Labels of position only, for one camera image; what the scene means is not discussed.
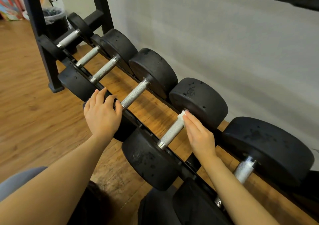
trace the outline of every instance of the person's left arm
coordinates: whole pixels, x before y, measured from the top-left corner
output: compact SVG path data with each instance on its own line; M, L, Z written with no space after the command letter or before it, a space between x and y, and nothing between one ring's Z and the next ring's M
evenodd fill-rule
M115 96L96 90L84 108L92 136L0 203L0 224L67 224L122 118Z

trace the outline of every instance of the wall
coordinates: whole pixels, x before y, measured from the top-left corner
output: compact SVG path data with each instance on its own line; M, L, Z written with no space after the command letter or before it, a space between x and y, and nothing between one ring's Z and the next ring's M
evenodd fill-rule
M108 0L114 27L308 145L319 170L319 13L272 0Z

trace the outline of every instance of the silver dumbbell handle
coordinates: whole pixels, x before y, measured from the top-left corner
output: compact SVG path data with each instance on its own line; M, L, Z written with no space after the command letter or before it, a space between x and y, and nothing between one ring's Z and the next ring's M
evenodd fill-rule
M118 59L116 57L110 59L95 75L92 76L90 81L96 83L100 81L108 72L110 72L117 64Z
M101 48L99 46L94 47L90 52L84 55L75 65L79 68L85 66L91 59L93 59Z
M160 149L164 150L180 133L180 131L184 128L184 125L185 122L183 120L177 119L157 143L157 146L160 147Z
M75 31L71 32L68 36L63 38L57 45L58 48L65 48L67 45L70 44L74 39L76 39L78 36L80 36L81 32L79 29L76 29Z
M147 86L150 82L147 79L141 81L137 87L135 87L130 94L125 97L125 99L121 102L123 110L127 109L137 98L140 94L146 90Z
M256 166L257 161L252 157L248 156L245 161L242 161L236 168L234 172L234 176L239 180L240 183L245 183L250 174L254 171L254 167ZM222 203L219 197L215 199L215 204L221 208Z

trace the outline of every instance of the person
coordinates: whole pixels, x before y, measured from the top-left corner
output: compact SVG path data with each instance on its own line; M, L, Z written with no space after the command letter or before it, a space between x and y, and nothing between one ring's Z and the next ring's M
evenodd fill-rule
M67 224L103 151L119 128L122 105L106 88L96 90L84 108L91 137L41 170L0 203L0 224ZM183 116L193 153L206 170L236 225L278 225L216 156L214 136L189 111Z

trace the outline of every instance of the wooden floor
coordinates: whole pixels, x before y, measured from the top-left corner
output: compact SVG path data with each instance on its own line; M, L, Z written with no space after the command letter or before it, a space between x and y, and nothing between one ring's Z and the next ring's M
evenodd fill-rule
M0 21L0 182L31 167L48 166L89 136L82 101L68 90L53 94L28 21ZM79 59L89 51L79 48ZM102 56L87 64L95 73L106 63ZM64 67L58 63L59 70ZM120 100L137 85L121 70L113 69L102 81ZM150 130L161 137L177 114L145 91L129 108ZM185 130L170 144L182 159L191 154ZM217 147L218 156L230 170L238 161ZM203 169L198 173L207 181ZM92 180L111 197L112 224L136 222L140 200L151 189L126 161L121 143L112 140L104 151ZM252 174L245 183L251 194L280 224L318 224L276 190Z

